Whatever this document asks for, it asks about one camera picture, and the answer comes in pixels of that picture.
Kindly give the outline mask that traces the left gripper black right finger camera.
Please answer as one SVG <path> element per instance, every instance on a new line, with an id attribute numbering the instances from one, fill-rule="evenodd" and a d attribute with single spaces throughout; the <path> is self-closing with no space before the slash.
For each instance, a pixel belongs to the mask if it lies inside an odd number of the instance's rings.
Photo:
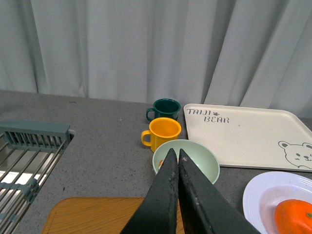
<path id="1" fill-rule="evenodd" d="M 179 152 L 179 205 L 186 234 L 258 234 L 207 179 L 184 150 Z"/>

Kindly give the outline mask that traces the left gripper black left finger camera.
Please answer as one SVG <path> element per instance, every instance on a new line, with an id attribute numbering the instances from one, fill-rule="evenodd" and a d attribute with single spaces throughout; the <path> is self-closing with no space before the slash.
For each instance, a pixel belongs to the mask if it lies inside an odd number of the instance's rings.
<path id="1" fill-rule="evenodd" d="M 170 149 L 146 197 L 129 219 L 122 234 L 174 234 L 177 225 L 179 170 Z"/>

